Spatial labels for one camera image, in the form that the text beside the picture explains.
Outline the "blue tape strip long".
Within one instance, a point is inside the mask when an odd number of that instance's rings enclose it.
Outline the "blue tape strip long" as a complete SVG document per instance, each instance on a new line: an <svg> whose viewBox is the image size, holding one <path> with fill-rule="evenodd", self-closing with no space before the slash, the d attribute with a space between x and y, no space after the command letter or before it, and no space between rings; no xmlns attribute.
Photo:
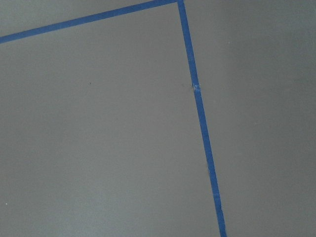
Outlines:
<svg viewBox="0 0 316 237"><path fill-rule="evenodd" d="M225 217L222 210L222 202L221 202L221 195L217 180L217 174L216 174L216 168L215 163L213 159L213 153L212 153L212 147L211 147L211 140L209 137L209 131L205 116L205 110L204 110L204 104L203 104L203 97L202 97L202 91L200 87L200 83L198 80L198 72L197 72L197 66L195 61L195 54L192 44L192 38L190 33L190 27L189 27L189 21L186 11L185 2L183 0L177 1L180 21L181 21L181 27L182 27L182 33L185 43L185 49L188 59L188 65L190 70L190 76L191 76L191 82L192 82L192 88L193 93L195 97L196 102L196 108L197 108L197 115L199 120L199 126L201 130L201 136L203 141L203 147L207 162L207 168L209 173L209 179L211 184L211 192L214 200L214 206L215 206L215 212L216 212L216 218L219 228L219 234L221 237L226 237L226 223L225 223Z"/></svg>

